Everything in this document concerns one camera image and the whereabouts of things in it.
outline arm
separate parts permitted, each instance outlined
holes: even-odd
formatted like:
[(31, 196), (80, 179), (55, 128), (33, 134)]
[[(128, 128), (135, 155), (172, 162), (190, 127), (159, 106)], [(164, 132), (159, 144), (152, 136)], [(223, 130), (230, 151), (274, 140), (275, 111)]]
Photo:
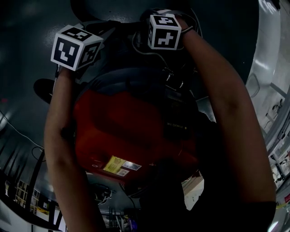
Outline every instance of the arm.
[[(188, 26), (178, 19), (183, 29)], [(267, 150), (254, 107), (236, 70), (194, 30), (183, 44), (201, 74), (244, 202), (275, 201)]]
[(105, 231), (101, 213), (94, 207), (85, 173), (78, 165), (72, 145), (61, 136), (72, 114), (74, 80), (63, 68), (56, 81), (48, 111), (44, 148), (50, 182), (70, 232)]

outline person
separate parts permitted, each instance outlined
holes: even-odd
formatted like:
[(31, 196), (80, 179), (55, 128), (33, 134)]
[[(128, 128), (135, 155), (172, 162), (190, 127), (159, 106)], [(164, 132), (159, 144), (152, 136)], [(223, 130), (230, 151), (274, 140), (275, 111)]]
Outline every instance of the person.
[[(182, 29), (188, 25), (178, 18)], [(140, 199), (144, 231), (266, 231), (276, 207), (267, 150), (251, 99), (230, 63), (193, 29), (182, 37), (195, 62), (213, 107), (216, 124), (204, 124), (208, 140), (197, 140), (204, 191), (186, 210), (181, 184), (161, 167), (158, 182)], [(44, 131), (48, 174), (70, 232), (105, 231), (94, 206), (84, 171), (71, 143), (61, 135), (73, 109), (73, 72), (63, 68), (56, 81)]]

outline white cube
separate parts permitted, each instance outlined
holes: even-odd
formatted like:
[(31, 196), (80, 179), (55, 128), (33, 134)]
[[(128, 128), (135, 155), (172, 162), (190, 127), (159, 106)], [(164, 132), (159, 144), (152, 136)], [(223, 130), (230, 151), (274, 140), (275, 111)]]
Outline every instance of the white cube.
[(51, 61), (76, 71), (94, 62), (102, 43), (101, 37), (68, 25), (55, 35)]
[(181, 26), (173, 14), (151, 15), (148, 46), (151, 49), (176, 50), (181, 34)]

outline buckle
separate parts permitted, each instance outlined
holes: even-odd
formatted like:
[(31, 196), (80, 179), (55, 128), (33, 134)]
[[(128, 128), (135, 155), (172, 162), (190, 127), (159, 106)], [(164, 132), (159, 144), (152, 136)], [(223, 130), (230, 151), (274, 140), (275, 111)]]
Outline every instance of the buckle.
[(164, 68), (163, 71), (168, 73), (168, 77), (165, 81), (165, 86), (174, 90), (174, 91), (178, 91), (182, 88), (183, 86), (183, 81), (182, 80), (178, 80), (175, 76), (174, 73), (169, 70), (168, 68)]

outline yellow sticker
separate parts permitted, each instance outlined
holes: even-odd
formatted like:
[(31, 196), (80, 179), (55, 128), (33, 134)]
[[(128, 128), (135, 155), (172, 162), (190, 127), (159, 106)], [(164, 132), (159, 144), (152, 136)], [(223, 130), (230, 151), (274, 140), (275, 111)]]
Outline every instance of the yellow sticker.
[(110, 161), (107, 163), (105, 168), (103, 170), (107, 172), (112, 172), (112, 173), (118, 173), (120, 170), (121, 166), (126, 162), (124, 159), (120, 159), (118, 157), (112, 156)]

